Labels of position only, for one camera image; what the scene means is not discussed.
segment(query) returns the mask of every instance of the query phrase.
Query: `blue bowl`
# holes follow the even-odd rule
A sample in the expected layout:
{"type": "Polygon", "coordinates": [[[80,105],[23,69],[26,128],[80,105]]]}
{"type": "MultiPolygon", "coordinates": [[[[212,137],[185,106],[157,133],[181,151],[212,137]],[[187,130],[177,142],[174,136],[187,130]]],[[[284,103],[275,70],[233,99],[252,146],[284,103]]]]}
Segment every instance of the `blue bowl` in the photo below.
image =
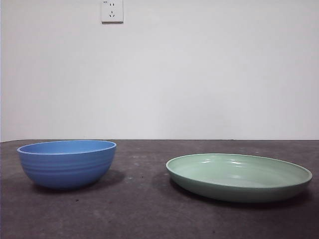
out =
{"type": "Polygon", "coordinates": [[[68,190],[100,179],[110,168],[115,149],[109,141],[68,140],[29,144],[17,151],[35,184],[68,190]]]}

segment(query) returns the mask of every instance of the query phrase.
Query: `white wall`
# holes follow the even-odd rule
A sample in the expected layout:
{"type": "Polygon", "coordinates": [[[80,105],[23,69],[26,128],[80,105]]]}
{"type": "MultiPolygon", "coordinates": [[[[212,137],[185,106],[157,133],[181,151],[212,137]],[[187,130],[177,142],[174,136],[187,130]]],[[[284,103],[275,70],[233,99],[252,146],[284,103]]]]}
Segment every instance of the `white wall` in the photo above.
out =
{"type": "Polygon", "coordinates": [[[318,0],[1,1],[1,139],[319,139],[318,0]]]}

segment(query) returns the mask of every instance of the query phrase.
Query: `wall socket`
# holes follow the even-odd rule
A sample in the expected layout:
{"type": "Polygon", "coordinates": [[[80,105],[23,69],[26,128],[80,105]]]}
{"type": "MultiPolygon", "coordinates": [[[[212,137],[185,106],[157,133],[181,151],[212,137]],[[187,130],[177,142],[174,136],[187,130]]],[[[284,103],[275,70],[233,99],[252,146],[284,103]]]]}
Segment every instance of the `wall socket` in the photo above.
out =
{"type": "Polygon", "coordinates": [[[123,0],[103,0],[101,2],[102,23],[123,22],[123,0]]]}

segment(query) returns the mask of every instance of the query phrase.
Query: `dark gray table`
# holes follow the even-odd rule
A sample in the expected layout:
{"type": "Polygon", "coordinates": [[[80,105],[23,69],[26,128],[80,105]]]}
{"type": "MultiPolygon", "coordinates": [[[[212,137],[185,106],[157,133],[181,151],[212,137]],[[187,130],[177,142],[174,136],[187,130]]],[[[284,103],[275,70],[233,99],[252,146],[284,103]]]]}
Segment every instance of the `dark gray table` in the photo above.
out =
{"type": "Polygon", "coordinates": [[[108,173],[71,192],[35,186],[23,173],[16,149],[41,141],[1,144],[2,239],[319,238],[319,141],[113,140],[108,173]],[[286,160],[314,177],[304,193],[269,204],[216,201],[170,180],[169,159],[208,152],[286,160]]]}

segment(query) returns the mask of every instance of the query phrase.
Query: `plate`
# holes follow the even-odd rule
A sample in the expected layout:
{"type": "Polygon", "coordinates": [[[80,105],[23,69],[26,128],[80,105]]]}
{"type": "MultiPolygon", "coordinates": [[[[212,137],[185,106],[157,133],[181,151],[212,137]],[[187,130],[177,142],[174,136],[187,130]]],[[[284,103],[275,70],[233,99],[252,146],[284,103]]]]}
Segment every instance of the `plate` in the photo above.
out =
{"type": "Polygon", "coordinates": [[[166,163],[174,182],[193,193],[229,202],[281,201],[302,192],[312,174],[299,165],[241,154],[193,154],[166,163]]]}

